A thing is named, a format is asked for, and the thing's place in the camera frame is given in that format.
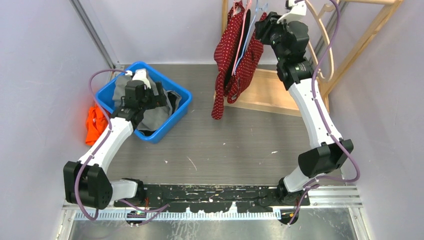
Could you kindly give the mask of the light blue hanger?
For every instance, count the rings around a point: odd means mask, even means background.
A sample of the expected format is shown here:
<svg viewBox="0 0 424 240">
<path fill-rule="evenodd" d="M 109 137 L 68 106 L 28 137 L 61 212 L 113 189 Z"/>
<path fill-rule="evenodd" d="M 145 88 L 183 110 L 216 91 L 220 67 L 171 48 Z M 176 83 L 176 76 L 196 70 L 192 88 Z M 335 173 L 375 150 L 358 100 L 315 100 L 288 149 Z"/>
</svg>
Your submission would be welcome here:
<svg viewBox="0 0 424 240">
<path fill-rule="evenodd" d="M 251 37 L 252 37 L 252 34 L 253 34 L 252 33 L 253 32 L 253 30 L 252 30 L 253 29 L 253 25 L 256 22 L 256 18 L 257 18 L 258 12 L 262 11 L 262 12 L 265 13 L 267 11 L 267 9 L 268 9 L 268 3 L 265 3 L 262 7 L 259 7 L 259 1 L 258 0 L 256 1 L 256 4 L 255 4 L 255 13 L 254 13 L 254 15 L 252 17 L 252 20 L 251 20 L 250 24 L 249 24 L 248 31 L 246 32 L 247 33 L 246 39 L 243 40 L 243 43 L 244 43 L 243 48 L 242 48 L 242 50 L 239 51 L 239 56 L 237 58 L 237 61 L 234 64 L 234 68 L 233 68 L 233 71 L 232 71 L 232 75 L 233 76 L 236 74 L 237 67 L 239 66 L 239 64 L 240 64 L 243 56 L 245 55 L 245 53 L 247 51 L 248 44 L 249 44 L 249 42 L 251 40 Z"/>
</svg>

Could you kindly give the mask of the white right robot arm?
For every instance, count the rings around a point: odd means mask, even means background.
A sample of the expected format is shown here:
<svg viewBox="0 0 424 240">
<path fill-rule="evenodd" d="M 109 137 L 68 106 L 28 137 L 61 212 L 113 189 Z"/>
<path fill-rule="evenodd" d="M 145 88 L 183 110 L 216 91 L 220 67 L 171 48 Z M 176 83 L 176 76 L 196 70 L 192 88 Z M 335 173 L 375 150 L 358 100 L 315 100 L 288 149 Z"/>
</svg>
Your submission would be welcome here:
<svg viewBox="0 0 424 240">
<path fill-rule="evenodd" d="M 313 66 L 305 58 L 308 26 L 296 20 L 279 23 L 279 18 L 272 11 L 264 20 L 257 21 L 255 38 L 271 46 L 277 58 L 277 76 L 300 111 L 311 147 L 298 156 L 298 166 L 281 178 L 276 187 L 276 199 L 288 206 L 304 193 L 310 180 L 339 169 L 347 159 L 346 152 L 351 153 L 354 145 L 335 128 L 313 77 Z"/>
</svg>

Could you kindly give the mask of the wooden hanger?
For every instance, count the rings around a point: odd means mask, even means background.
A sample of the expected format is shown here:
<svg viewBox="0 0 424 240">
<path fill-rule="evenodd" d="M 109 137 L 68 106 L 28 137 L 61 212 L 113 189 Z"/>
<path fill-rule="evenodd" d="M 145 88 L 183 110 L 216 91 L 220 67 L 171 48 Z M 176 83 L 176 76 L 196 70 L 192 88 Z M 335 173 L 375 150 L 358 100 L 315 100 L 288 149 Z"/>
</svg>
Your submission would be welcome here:
<svg viewBox="0 0 424 240">
<path fill-rule="evenodd" d="M 325 26 L 323 18 L 326 13 L 335 13 L 337 15 L 336 7 L 333 3 L 326 3 L 317 11 L 310 0 L 305 0 L 304 3 L 320 32 L 320 39 L 315 47 L 313 47 L 311 41 L 308 42 L 307 49 L 310 53 L 310 62 L 313 67 L 317 67 L 320 60 L 327 60 L 327 63 L 322 62 L 320 67 L 318 67 L 316 78 L 320 83 L 329 83 L 335 75 L 335 61 L 333 49 L 330 47 L 327 51 L 327 47 L 331 43 L 331 38 L 329 34 L 330 30 Z"/>
</svg>

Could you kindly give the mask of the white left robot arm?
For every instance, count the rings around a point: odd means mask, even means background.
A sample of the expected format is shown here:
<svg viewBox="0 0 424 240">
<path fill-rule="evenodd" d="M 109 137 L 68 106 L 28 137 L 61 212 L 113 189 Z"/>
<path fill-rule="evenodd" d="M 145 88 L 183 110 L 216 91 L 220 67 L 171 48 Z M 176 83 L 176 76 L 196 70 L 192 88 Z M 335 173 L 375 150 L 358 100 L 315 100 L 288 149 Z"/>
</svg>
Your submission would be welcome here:
<svg viewBox="0 0 424 240">
<path fill-rule="evenodd" d="M 68 203 L 97 210 L 124 199 L 141 206 L 147 197 L 139 179 L 123 178 L 109 181 L 108 167 L 124 141 L 133 134 L 147 110 L 165 107 L 167 94 L 160 81 L 153 89 L 146 80 L 130 80 L 120 98 L 120 105 L 110 116 L 110 123 L 96 143 L 78 161 L 63 167 L 65 199 Z"/>
</svg>

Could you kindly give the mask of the grey pleated skirt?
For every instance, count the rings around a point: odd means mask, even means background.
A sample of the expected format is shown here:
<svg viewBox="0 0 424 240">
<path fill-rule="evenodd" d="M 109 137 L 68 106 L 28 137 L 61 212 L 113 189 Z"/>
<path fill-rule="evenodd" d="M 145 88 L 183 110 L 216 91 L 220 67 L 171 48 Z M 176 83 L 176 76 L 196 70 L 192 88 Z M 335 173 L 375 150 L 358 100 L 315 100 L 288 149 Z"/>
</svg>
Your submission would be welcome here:
<svg viewBox="0 0 424 240">
<path fill-rule="evenodd" d="M 122 75 L 115 80 L 112 100 L 115 110 L 110 118 L 125 119 L 134 130 L 149 137 L 176 112 L 182 96 L 149 76 L 132 79 Z"/>
</svg>

